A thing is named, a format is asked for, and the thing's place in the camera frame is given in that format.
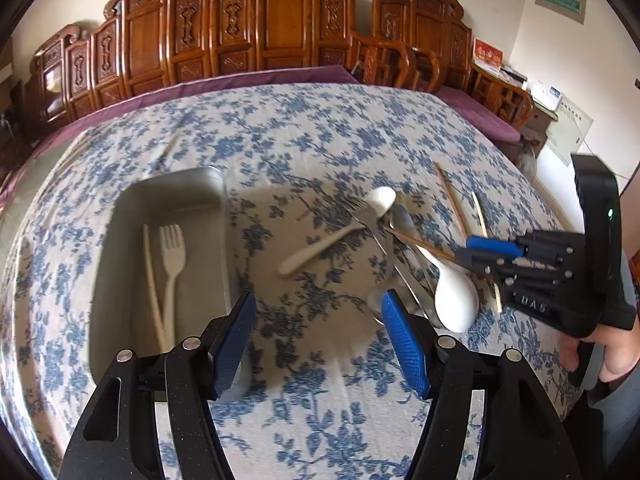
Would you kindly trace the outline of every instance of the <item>table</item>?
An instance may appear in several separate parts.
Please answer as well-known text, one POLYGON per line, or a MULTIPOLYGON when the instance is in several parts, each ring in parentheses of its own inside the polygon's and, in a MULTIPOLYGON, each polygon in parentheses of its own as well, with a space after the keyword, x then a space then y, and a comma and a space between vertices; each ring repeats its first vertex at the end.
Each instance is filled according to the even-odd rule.
MULTIPOLYGON (((523 176, 474 127, 432 95, 358 85, 280 85, 211 92, 143 108, 88 129, 34 199, 2 281, 0 415, 27 457, 53 478, 95 385, 88 369, 90 300, 100 247, 119 194, 150 176, 212 164, 227 178, 238 279, 258 299, 249 394, 212 407, 238 479, 402 478, 428 404, 403 381, 364 298, 382 278, 365 231, 293 278, 277 263, 350 219, 344 194, 392 186, 412 196, 428 240, 462 243, 437 162, 479 234, 559 228, 523 176)), ((507 309, 497 319, 485 282, 469 348, 518 348, 559 413, 574 392, 553 330, 507 309)), ((475 399, 460 478, 470 478, 481 415, 475 399)), ((158 433, 178 476, 166 407, 158 433)))

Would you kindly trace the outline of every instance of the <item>hand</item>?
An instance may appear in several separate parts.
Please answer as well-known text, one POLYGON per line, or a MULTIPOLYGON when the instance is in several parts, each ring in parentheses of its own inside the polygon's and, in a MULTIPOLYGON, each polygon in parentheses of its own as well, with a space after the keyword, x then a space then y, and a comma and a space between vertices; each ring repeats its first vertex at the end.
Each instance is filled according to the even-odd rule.
POLYGON ((593 333, 583 339, 558 333, 560 364, 573 372, 578 367, 578 343, 601 343, 604 345, 604 362, 600 380, 609 383, 628 374, 640 361, 640 324, 638 317, 632 330, 598 325, 593 333))

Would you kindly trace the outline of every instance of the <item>seat cushion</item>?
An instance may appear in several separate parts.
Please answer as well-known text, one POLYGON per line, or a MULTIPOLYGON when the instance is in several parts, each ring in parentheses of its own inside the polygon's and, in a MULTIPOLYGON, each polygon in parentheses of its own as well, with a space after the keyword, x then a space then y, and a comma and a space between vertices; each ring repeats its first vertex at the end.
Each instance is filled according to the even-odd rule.
POLYGON ((513 126, 492 114, 462 90, 441 86, 436 96, 473 124, 488 139, 519 142, 520 134, 513 126))

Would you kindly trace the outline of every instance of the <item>white plastic fork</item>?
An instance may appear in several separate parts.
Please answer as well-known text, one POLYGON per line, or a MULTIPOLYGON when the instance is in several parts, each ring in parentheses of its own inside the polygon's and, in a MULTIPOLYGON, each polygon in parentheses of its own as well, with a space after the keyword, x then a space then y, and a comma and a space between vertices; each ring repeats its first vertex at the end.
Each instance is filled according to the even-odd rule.
POLYGON ((162 325, 164 326, 164 340, 169 348, 173 348, 175 346, 175 279, 184 270, 187 263, 187 249, 179 225, 174 224, 160 228, 160 248, 162 264, 166 272, 162 325))

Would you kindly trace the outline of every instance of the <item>chopstick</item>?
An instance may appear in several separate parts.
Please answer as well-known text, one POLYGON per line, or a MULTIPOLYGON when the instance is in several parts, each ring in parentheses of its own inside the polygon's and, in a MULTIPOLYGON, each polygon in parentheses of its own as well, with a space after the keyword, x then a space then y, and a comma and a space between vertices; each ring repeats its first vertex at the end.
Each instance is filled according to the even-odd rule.
POLYGON ((422 247, 423 249, 427 249, 433 256, 441 260, 447 260, 448 262, 455 262, 456 258, 452 254, 447 254, 444 251, 441 251, 439 248, 431 245, 430 243, 423 242, 420 238, 414 238, 412 236, 401 233, 400 231, 396 231, 391 227, 385 227, 385 230, 391 234, 393 234, 399 240, 402 240, 405 243, 415 244, 418 247, 422 247))
POLYGON ((156 338, 160 345, 161 352, 171 350, 164 338, 164 327, 160 316, 160 305, 158 303, 158 294, 156 293, 156 280, 154 279, 154 268, 151 262, 151 244, 149 243, 149 226, 142 224, 142 245, 145 253, 145 270, 146 270, 146 286, 148 287, 149 303, 151 304, 151 314, 154 319, 154 329, 156 330, 156 338))
POLYGON ((440 183, 442 184, 442 187, 444 188, 444 190, 447 192, 447 197, 448 197, 449 202, 451 204, 451 208, 453 209, 453 215, 456 217, 456 221, 458 222, 458 225, 460 226, 460 232, 462 233, 463 237, 465 237, 465 240, 466 240, 467 238, 469 238, 469 231, 466 228, 465 219, 462 216, 462 213, 460 212, 460 208, 458 206, 458 202, 454 198, 452 190, 450 189, 449 184, 445 180, 444 173, 442 173, 442 170, 440 169, 440 166, 438 166, 437 162, 434 163, 434 165, 436 167, 436 171, 438 173, 438 177, 440 179, 440 183))
MULTIPOLYGON (((484 214, 482 214, 482 208, 480 207, 480 201, 478 200, 478 196, 475 191, 471 192, 471 195, 474 198, 474 204, 476 205, 476 212, 478 212, 478 218, 480 219, 480 227, 482 229, 482 236, 485 238, 489 237, 489 231, 486 228, 486 222, 484 221, 484 214)), ((502 313, 502 298, 500 297, 500 289, 498 285, 494 282, 494 291, 495 291, 495 306, 498 311, 498 316, 502 313)))

